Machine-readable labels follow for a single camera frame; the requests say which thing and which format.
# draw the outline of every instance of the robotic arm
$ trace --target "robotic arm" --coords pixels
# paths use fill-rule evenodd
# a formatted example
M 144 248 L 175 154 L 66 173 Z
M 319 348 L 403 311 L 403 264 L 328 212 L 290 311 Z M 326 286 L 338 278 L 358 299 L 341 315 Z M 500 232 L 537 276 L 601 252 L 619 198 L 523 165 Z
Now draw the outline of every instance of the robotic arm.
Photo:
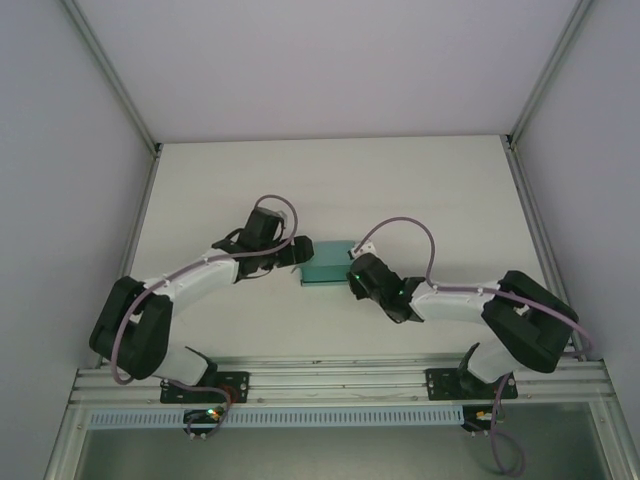
M 508 297 L 578 320 L 568 305 L 519 271 L 460 293 L 460 287 L 448 289 L 424 277 L 400 278 L 378 258 L 371 242 L 350 254 L 354 261 L 347 278 L 352 293 L 358 300 L 374 300 L 395 323 L 453 320 L 484 324 L 493 331 L 495 338 L 473 345 L 458 368 L 459 386 L 471 397 L 518 368 L 553 372 L 571 335 L 569 325 Z
M 173 317 L 212 290 L 257 278 L 252 275 L 258 270 L 268 273 L 311 259 L 313 244 L 308 237 L 281 240 L 284 223 L 283 214 L 256 204 L 244 228 L 214 243 L 186 267 L 143 281 L 121 278 L 91 334 L 91 349 L 117 361 L 136 380 L 156 376 L 189 386 L 208 385 L 217 365 L 189 347 L 169 344 Z M 133 317 L 125 318 L 132 306 Z M 114 350 L 117 358 L 112 358 Z

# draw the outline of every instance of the cable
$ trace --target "cable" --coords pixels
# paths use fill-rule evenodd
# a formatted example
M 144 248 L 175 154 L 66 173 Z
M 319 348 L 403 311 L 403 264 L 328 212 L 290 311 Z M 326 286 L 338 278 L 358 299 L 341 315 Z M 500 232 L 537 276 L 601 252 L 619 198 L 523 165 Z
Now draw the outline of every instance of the cable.
M 211 430 L 209 433 L 205 434 L 205 438 L 210 437 L 211 435 L 214 435 L 216 433 L 218 433 L 218 429 L 220 428 L 220 426 L 224 423 L 224 421 L 227 419 L 227 415 L 229 415 L 229 410 L 231 409 L 231 396 L 229 395 L 229 393 L 222 388 L 216 388 L 216 387 L 192 387 L 191 385 L 186 385 L 182 382 L 178 382 L 175 380 L 169 380 L 169 383 L 171 383 L 172 385 L 181 388 L 182 390 L 187 390 L 188 392 L 211 392 L 211 393 L 217 393 L 219 395 L 222 395 L 225 399 L 225 401 L 227 402 L 227 408 L 224 409 L 224 412 L 222 414 L 222 416 L 220 417 L 220 419 L 218 420 L 218 424 L 213 427 L 213 430 Z M 194 417 L 191 417 L 189 419 L 189 421 L 187 422 L 187 435 L 191 436 L 191 426 L 193 425 L 193 422 L 196 421 L 198 418 L 202 418 L 203 416 L 206 416 L 206 414 L 201 414 L 201 415 L 196 415 Z
M 429 285 L 431 288 L 436 289 L 440 292 L 450 292 L 450 293 L 478 293 L 478 287 L 473 287 L 473 286 L 469 286 L 469 285 L 459 285 L 459 286 L 453 286 L 453 285 L 437 285 L 433 282 L 433 280 L 431 280 L 431 270 L 433 269 L 433 263 L 435 262 L 436 259 L 436 241 L 433 238 L 433 234 L 431 233 L 431 231 L 427 228 L 427 226 L 416 220 L 415 218 L 411 218 L 411 217 L 392 217 L 392 218 L 388 218 L 387 220 L 384 220 L 382 222 L 380 222 L 378 225 L 376 225 L 375 227 L 373 227 L 369 233 L 367 233 L 364 236 L 364 239 L 358 244 L 358 246 L 355 248 L 355 252 L 357 252 L 362 245 L 364 245 L 364 243 L 369 240 L 369 238 L 371 238 L 371 236 L 378 231 L 380 228 L 384 227 L 385 225 L 392 223 L 392 222 L 409 222 L 409 223 L 413 223 L 414 225 L 417 225 L 418 227 L 420 227 L 426 234 L 427 237 L 429 237 L 429 242 L 431 243 L 431 255 L 429 256 L 429 263 L 427 263 L 427 271 L 425 273 L 425 281 L 427 282 L 427 285 Z M 589 332 L 587 332 L 584 327 L 582 327 L 581 325 L 578 325 L 576 322 L 574 322 L 573 320 L 571 320 L 569 317 L 556 312 L 555 310 L 542 305 L 541 303 L 535 302 L 533 300 L 529 300 L 528 298 L 524 298 L 521 297 L 520 295 L 516 295 L 514 293 L 510 293 L 510 292 L 503 292 L 501 290 L 497 290 L 494 288 L 484 288 L 483 292 L 485 293 L 489 293 L 492 295 L 496 295 L 498 297 L 502 297 L 502 298 L 507 298 L 509 300 L 513 300 L 515 302 L 518 303 L 523 303 L 525 305 L 527 305 L 530 308 L 534 308 L 536 310 L 539 310 L 543 313 L 546 313 L 547 315 L 550 315 L 556 319 L 558 319 L 559 321 L 561 321 L 562 323 L 568 325 L 569 327 L 571 327 L 573 330 L 575 330 L 576 332 L 578 332 L 580 334 L 580 336 L 582 336 L 582 338 L 584 338 L 585 340 L 587 340 L 587 345 L 584 347 L 583 350 L 580 351 L 575 351 L 575 352 L 569 352 L 570 356 L 579 356 L 579 355 L 583 355 L 587 352 L 589 352 L 592 348 L 593 348 L 593 339 L 591 338 L 591 335 L 589 334 Z
M 286 247 L 293 241 L 294 237 L 296 236 L 296 232 L 298 231 L 298 212 L 296 211 L 295 207 L 289 200 L 287 200 L 284 197 L 281 197 L 280 195 L 271 195 L 271 194 L 263 195 L 260 198 L 258 198 L 253 208 L 256 208 L 262 201 L 270 198 L 275 200 L 280 200 L 282 203 L 287 205 L 287 207 L 289 207 L 289 209 L 291 210 L 291 214 L 293 215 L 293 228 L 291 230 L 291 234 L 286 238 L 284 242 L 282 242 L 280 245 L 277 245 L 276 247 L 268 248 L 266 250 L 261 250 L 259 252 L 225 253 L 221 255 L 214 255 L 213 257 L 210 257 L 210 258 L 202 258 L 200 260 L 196 260 L 195 262 L 185 267 L 182 267 L 176 272 L 159 280 L 158 282 L 154 283 L 150 287 L 147 287 L 147 289 L 144 290 L 140 295 L 138 295 L 136 299 L 131 303 L 131 306 L 129 306 L 129 309 L 126 311 L 126 313 L 122 317 L 122 322 L 120 323 L 120 327 L 118 328 L 118 331 L 116 333 L 116 338 L 113 342 L 113 348 L 111 349 L 111 375 L 113 376 L 113 379 L 115 380 L 116 383 L 118 383 L 119 385 L 128 385 L 133 381 L 133 377 L 122 378 L 120 376 L 118 372 L 118 353 L 120 352 L 120 344 L 122 343 L 122 337 L 124 336 L 124 331 L 127 328 L 129 319 L 131 318 L 133 313 L 137 310 L 137 308 L 140 306 L 140 304 L 144 301 L 145 298 L 151 295 L 158 288 L 165 285 L 166 282 L 172 282 L 180 278 L 184 274 L 189 273 L 190 271 L 198 267 L 201 267 L 202 265 L 206 265 L 211 262 L 216 262 L 218 260 L 227 260 L 230 258 L 247 258 L 247 257 L 258 257 L 261 255 L 270 255 L 272 253 L 276 253 L 282 250 L 284 247 Z M 210 387 L 191 387 L 191 388 L 210 388 Z
M 504 387 L 507 385 L 508 381 L 508 374 L 502 377 L 500 385 L 498 386 L 498 391 L 496 392 L 496 398 L 493 400 L 493 407 L 491 408 L 491 428 L 489 429 L 489 441 L 491 442 L 491 453 L 493 454 L 493 459 L 495 460 L 500 473 L 508 477 L 516 478 L 521 476 L 527 468 L 527 455 L 520 442 L 513 435 L 505 432 L 504 430 L 498 429 L 496 425 L 498 421 L 498 405 L 500 405 L 500 402 L 502 401 L 502 392 L 504 391 Z M 516 447 L 516 450 L 518 450 L 518 455 L 520 456 L 519 467 L 508 469 L 504 466 L 502 460 L 500 459 L 500 455 L 498 454 L 497 437 L 508 439 Z
M 429 242 L 431 244 L 431 254 L 429 256 L 429 262 L 427 263 L 427 271 L 425 273 L 425 281 L 427 283 L 427 285 L 429 285 L 431 288 L 437 290 L 437 291 L 441 291 L 441 292 L 450 292 L 450 293 L 489 293 L 498 297 L 502 297 L 502 298 L 506 298 L 518 303 L 522 303 L 524 305 L 527 305 L 529 308 L 534 308 L 536 310 L 539 310 L 543 313 L 546 313 L 547 315 L 551 315 L 552 317 L 558 319 L 559 321 L 561 321 L 562 323 L 568 325 L 569 327 L 571 327 L 573 330 L 575 330 L 576 332 L 578 332 L 585 340 L 587 340 L 588 344 L 587 346 L 584 347 L 583 350 L 581 351 L 576 351 L 576 352 L 570 352 L 569 355 L 571 356 L 578 356 L 578 355 L 582 355 L 586 352 L 588 352 L 589 350 L 591 350 L 593 348 L 594 342 L 593 339 L 591 338 L 591 335 L 589 335 L 589 332 L 587 332 L 581 325 L 578 325 L 576 322 L 574 322 L 573 320 L 571 320 L 570 318 L 568 318 L 565 315 L 562 315 L 559 312 L 556 312 L 555 310 L 542 305 L 541 303 L 535 302 L 533 300 L 529 300 L 528 298 L 524 298 L 521 297 L 519 295 L 516 295 L 514 293 L 510 293 L 510 292 L 503 292 L 501 290 L 497 290 L 494 288 L 484 288 L 482 289 L 481 292 L 478 291 L 478 287 L 473 287 L 473 286 L 469 286 L 469 285 L 459 285 L 459 286 L 443 286 L 443 285 L 437 285 L 436 283 L 433 282 L 433 280 L 431 279 L 431 270 L 433 269 L 433 263 L 435 262 L 435 258 L 436 258 L 436 241 L 433 237 L 433 234 L 431 233 L 431 231 L 427 228 L 427 226 L 425 224 L 423 224 L 422 222 L 411 218 L 411 217 L 392 217 L 392 218 L 388 218 L 387 220 L 383 220 L 382 222 L 380 222 L 378 225 L 376 225 L 375 227 L 373 227 L 369 233 L 367 233 L 364 238 L 362 239 L 362 241 L 358 244 L 358 246 L 355 248 L 355 252 L 357 252 L 358 250 L 360 250 L 362 248 L 362 245 L 365 244 L 365 242 L 367 240 L 369 240 L 369 238 L 371 238 L 371 236 L 378 231 L 380 228 L 382 228 L 383 226 L 392 223 L 392 222 L 409 222 L 409 223 L 413 223 L 414 225 L 417 225 L 418 227 L 420 227 L 426 234 L 427 237 L 429 238 Z M 493 407 L 491 410 L 491 427 L 489 429 L 489 438 L 491 441 L 491 452 L 493 453 L 493 458 L 496 462 L 496 465 L 498 466 L 498 469 L 500 470 L 500 472 L 503 475 L 509 476 L 509 477 L 519 477 L 521 476 L 525 469 L 526 469 L 526 454 L 525 454 L 525 450 L 522 447 L 522 445 L 520 444 L 520 442 L 518 442 L 518 440 L 516 440 L 516 438 L 511 435 L 510 433 L 505 432 L 504 430 L 500 430 L 497 428 L 496 426 L 496 422 L 498 419 L 498 409 L 502 409 L 502 392 L 504 391 L 505 385 L 507 384 L 507 382 L 509 381 L 509 375 L 505 375 L 504 377 L 502 377 L 502 380 L 500 381 L 500 384 L 498 386 L 498 390 L 496 392 L 496 396 L 495 399 L 493 401 Z M 480 427 L 478 427 L 476 424 L 472 423 L 472 422 L 466 422 L 467 424 L 469 424 L 471 427 L 473 428 L 477 428 L 479 430 Z M 516 447 L 516 449 L 518 450 L 518 453 L 520 455 L 520 466 L 519 467 L 514 467 L 512 469 L 508 469 L 504 466 L 504 464 L 502 463 L 502 460 L 500 459 L 500 455 L 498 454 L 498 445 L 497 445 L 497 437 L 503 437 L 506 438 L 508 440 L 510 440 Z

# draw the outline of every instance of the green box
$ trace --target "green box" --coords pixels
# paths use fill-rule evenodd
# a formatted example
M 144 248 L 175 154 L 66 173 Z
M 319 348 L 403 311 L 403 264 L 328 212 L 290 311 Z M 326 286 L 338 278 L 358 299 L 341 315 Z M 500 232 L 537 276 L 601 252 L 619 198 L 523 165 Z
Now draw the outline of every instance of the green box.
M 313 242 L 313 258 L 300 266 L 302 286 L 345 285 L 352 262 L 349 250 L 355 245 L 354 240 Z

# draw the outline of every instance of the purple cable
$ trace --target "purple cable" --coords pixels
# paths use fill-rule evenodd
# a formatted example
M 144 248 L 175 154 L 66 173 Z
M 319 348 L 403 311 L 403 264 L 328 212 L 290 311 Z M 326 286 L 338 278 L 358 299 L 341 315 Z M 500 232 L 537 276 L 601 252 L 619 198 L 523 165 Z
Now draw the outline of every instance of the purple cable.
M 418 227 L 420 227 L 427 234 L 427 237 L 429 237 L 429 242 L 431 243 L 431 255 L 429 256 L 429 263 L 427 264 L 427 272 L 425 274 L 425 281 L 427 282 L 427 285 L 429 285 L 431 288 L 435 288 L 435 289 L 437 289 L 438 291 L 441 291 L 441 292 L 478 293 L 478 287 L 472 287 L 472 286 L 467 286 L 467 285 L 441 286 L 441 285 L 436 285 L 433 282 L 433 280 L 431 280 L 431 270 L 433 269 L 433 263 L 435 262 L 435 259 L 436 259 L 436 241 L 433 238 L 433 234 L 427 228 L 427 226 L 424 223 L 416 220 L 415 218 L 411 218 L 411 217 L 392 217 L 392 218 L 388 218 L 387 220 L 384 220 L 384 221 L 380 222 L 378 225 L 373 227 L 369 231 L 369 233 L 367 233 L 364 236 L 364 239 L 360 242 L 360 244 L 358 244 L 358 246 L 356 247 L 355 251 L 358 251 L 362 247 L 362 245 L 364 245 L 364 243 L 367 240 L 369 240 L 369 238 L 371 238 L 371 236 L 376 231 L 378 231 L 381 227 L 384 227 L 385 225 L 387 225 L 389 223 L 392 223 L 392 222 L 409 222 L 409 223 L 413 223 L 414 225 L 417 225 Z M 529 308 L 535 308 L 536 310 L 540 310 L 541 312 L 546 313 L 547 315 L 551 315 L 552 317 L 558 319 L 562 323 L 568 325 L 573 330 L 578 332 L 585 340 L 587 340 L 588 344 L 584 347 L 583 350 L 576 351 L 576 352 L 569 352 L 570 356 L 583 355 L 583 354 L 589 352 L 592 349 L 592 347 L 593 347 L 593 339 L 591 338 L 591 335 L 589 335 L 589 332 L 587 332 L 581 325 L 578 325 L 576 322 L 571 320 L 569 317 L 567 317 L 565 315 L 562 315 L 561 313 L 556 312 L 555 310 L 553 310 L 553 309 L 551 309 L 549 307 L 546 307 L 545 305 L 542 305 L 541 303 L 535 302 L 533 300 L 529 300 L 528 298 L 521 297 L 521 296 L 516 295 L 514 293 L 503 292 L 501 290 L 497 290 L 497 289 L 493 289 L 493 288 L 485 288 L 485 289 L 483 289 L 483 291 L 485 293 L 490 293 L 490 294 L 496 295 L 498 297 L 507 298 L 509 300 L 513 300 L 513 301 L 518 302 L 518 303 L 523 303 L 523 304 L 527 305 Z
M 289 200 L 287 200 L 284 197 L 281 197 L 280 195 L 263 195 L 256 201 L 254 208 L 257 207 L 263 200 L 267 200 L 269 198 L 280 200 L 285 205 L 287 205 L 287 207 L 291 209 L 291 214 L 293 215 L 293 228 L 291 230 L 291 234 L 289 235 L 289 237 L 287 237 L 287 239 L 284 242 L 282 242 L 280 245 L 273 248 L 268 248 L 266 250 L 261 250 L 259 252 L 226 253 L 221 255 L 215 255 L 211 258 L 203 258 L 200 260 L 196 260 L 195 262 L 187 265 L 186 267 L 182 267 L 180 270 L 172 273 L 171 275 L 168 275 L 166 278 L 163 278 L 162 280 L 159 280 L 158 282 L 154 283 L 153 285 L 148 287 L 146 290 L 144 290 L 140 295 L 138 295 L 136 299 L 131 303 L 131 306 L 126 311 L 124 316 L 122 317 L 122 322 L 120 323 L 120 327 L 118 328 L 118 331 L 116 333 L 116 338 L 113 342 L 113 348 L 111 349 L 111 375 L 113 376 L 113 379 L 115 380 L 116 383 L 120 385 L 127 385 L 133 381 L 133 377 L 122 378 L 120 376 L 120 374 L 118 373 L 117 359 L 118 359 L 118 353 L 120 351 L 120 344 L 122 343 L 122 337 L 124 336 L 124 331 L 127 328 L 127 323 L 129 322 L 129 319 L 133 315 L 133 312 L 136 311 L 138 306 L 144 301 L 145 298 L 147 298 L 155 290 L 163 286 L 166 282 L 171 282 L 173 280 L 176 280 L 177 278 L 181 277 L 185 273 L 188 273 L 191 270 L 194 270 L 207 263 L 215 262 L 218 260 L 226 260 L 229 258 L 247 258 L 247 257 L 258 257 L 260 255 L 270 255 L 272 253 L 278 252 L 279 250 L 282 250 L 284 247 L 286 247 L 293 241 L 294 237 L 296 236 L 296 232 L 298 231 L 298 212 L 296 211 L 295 207 Z
M 218 424 L 215 427 L 213 427 L 213 430 L 211 430 L 209 433 L 205 435 L 205 438 L 208 438 L 211 435 L 216 434 L 220 429 L 220 427 L 222 426 L 222 424 L 224 423 L 224 421 L 227 419 L 227 415 L 229 415 L 229 410 L 231 409 L 231 397 L 229 396 L 229 394 L 225 390 L 222 390 L 221 388 L 216 388 L 216 387 L 192 387 L 191 385 L 186 385 L 182 382 L 178 382 L 175 380 L 170 380 L 169 383 L 183 390 L 187 390 L 189 392 L 211 392 L 211 393 L 218 393 L 224 396 L 224 399 L 227 402 L 227 408 L 224 409 L 224 413 L 218 420 Z M 191 436 L 191 426 L 193 425 L 193 422 L 196 420 L 196 418 L 198 418 L 198 416 L 190 418 L 189 421 L 187 422 L 187 435 L 189 436 Z
M 499 430 L 498 427 L 496 426 L 496 422 L 498 420 L 498 405 L 500 405 L 500 402 L 502 399 L 502 392 L 504 391 L 504 387 L 507 385 L 508 381 L 509 381 L 509 375 L 505 375 L 504 377 L 502 377 L 502 380 L 500 381 L 500 385 L 498 386 L 498 391 L 496 392 L 496 398 L 493 401 L 493 407 L 491 408 L 491 428 L 489 430 L 489 441 L 491 442 L 491 453 L 493 453 L 493 459 L 495 460 L 496 465 L 500 470 L 500 473 L 508 477 L 516 478 L 521 476 L 524 473 L 525 469 L 527 468 L 527 455 L 524 451 L 524 448 L 520 444 L 520 442 L 518 442 L 518 440 L 516 440 L 516 438 L 513 435 L 505 432 L 504 430 Z M 498 436 L 504 437 L 510 440 L 511 443 L 515 445 L 520 455 L 520 467 L 518 468 L 514 467 L 512 469 L 509 469 L 504 466 L 504 464 L 502 463 L 502 460 L 500 460 L 500 455 L 498 454 L 498 444 L 497 444 Z
M 418 227 L 420 227 L 424 233 L 427 234 L 427 237 L 429 237 L 429 242 L 431 243 L 431 255 L 429 256 L 429 262 L 427 263 L 427 271 L 425 273 L 425 281 L 427 282 L 427 285 L 429 285 L 431 288 L 437 289 L 438 291 L 441 292 L 450 292 L 450 293 L 478 293 L 478 294 L 483 294 L 483 293 L 489 293 L 492 295 L 496 295 L 498 297 L 502 297 L 502 298 L 507 298 L 509 300 L 513 300 L 515 302 L 518 303 L 522 303 L 524 305 L 527 305 L 529 308 L 534 308 L 536 310 L 539 310 L 543 313 L 546 313 L 547 315 L 551 315 L 554 318 L 557 318 L 559 321 L 561 321 L 562 323 L 570 326 L 573 330 L 575 330 L 576 332 L 578 332 L 585 340 L 587 340 L 588 344 L 586 347 L 584 347 L 583 350 L 581 351 L 576 351 L 576 352 L 570 352 L 569 355 L 570 356 L 578 356 L 578 355 L 582 355 L 586 352 L 588 352 L 589 350 L 591 350 L 591 348 L 593 348 L 593 339 L 591 338 L 591 335 L 589 335 L 589 332 L 587 332 L 581 325 L 578 325 L 576 322 L 574 322 L 573 320 L 571 320 L 570 318 L 568 318 L 565 315 L 562 315 L 559 312 L 556 312 L 555 310 L 542 305 L 541 303 L 535 302 L 533 300 L 529 300 L 528 298 L 524 298 L 521 297 L 519 295 L 516 295 L 514 293 L 510 293 L 510 292 L 503 292 L 501 290 L 497 290 L 494 288 L 484 288 L 482 290 L 482 293 L 478 292 L 478 287 L 472 287 L 472 286 L 467 286 L 467 285 L 460 285 L 460 286 L 440 286 L 440 285 L 436 285 L 432 280 L 431 280 L 431 270 L 433 269 L 433 263 L 435 262 L 435 258 L 436 258 L 436 241 L 433 238 L 433 234 L 431 233 L 431 231 L 427 228 L 427 226 L 416 220 L 415 218 L 411 218 L 411 217 L 392 217 L 392 218 L 388 218 L 387 220 L 384 220 L 382 222 L 380 222 L 378 225 L 376 225 L 375 227 L 373 227 L 369 233 L 367 233 L 364 238 L 362 239 L 362 241 L 358 244 L 358 246 L 355 248 L 355 251 L 357 252 L 362 245 L 364 245 L 364 243 L 369 240 L 369 238 L 371 238 L 371 236 L 378 231 L 380 228 L 382 228 L 383 226 L 392 223 L 392 222 L 409 222 L 409 223 L 413 223 L 414 225 L 417 225 Z M 498 387 L 498 391 L 496 392 L 496 397 L 495 400 L 493 402 L 493 407 L 491 410 L 491 428 L 489 430 L 489 438 L 491 441 L 491 451 L 493 453 L 493 458 L 495 459 L 496 465 L 498 466 L 498 468 L 500 469 L 500 472 L 503 475 L 509 476 L 509 477 L 519 477 L 521 476 L 526 468 L 526 455 L 525 455 L 525 451 L 524 448 L 522 448 L 522 446 L 520 445 L 520 443 L 515 439 L 515 437 L 513 437 L 510 433 L 507 433 L 503 430 L 499 430 L 496 427 L 496 421 L 497 421 L 497 417 L 498 417 L 498 407 L 501 406 L 501 399 L 502 399 L 502 392 L 504 391 L 505 385 L 507 384 L 507 382 L 509 381 L 509 375 L 505 375 L 504 377 L 502 377 L 502 381 L 500 382 L 500 385 Z M 467 422 L 469 425 L 471 425 L 474 428 L 478 428 L 480 429 L 477 425 L 471 423 L 471 422 Z M 520 454 L 520 458 L 521 458 L 521 462 L 520 462 L 520 466 L 519 468 L 513 468 L 513 469 L 508 469 L 505 468 L 505 466 L 502 464 L 502 461 L 500 460 L 500 456 L 498 455 L 498 445 L 497 445 L 497 437 L 501 436 L 503 438 L 506 438 L 508 440 L 510 440 L 516 447 L 516 449 L 518 450 L 519 454 Z

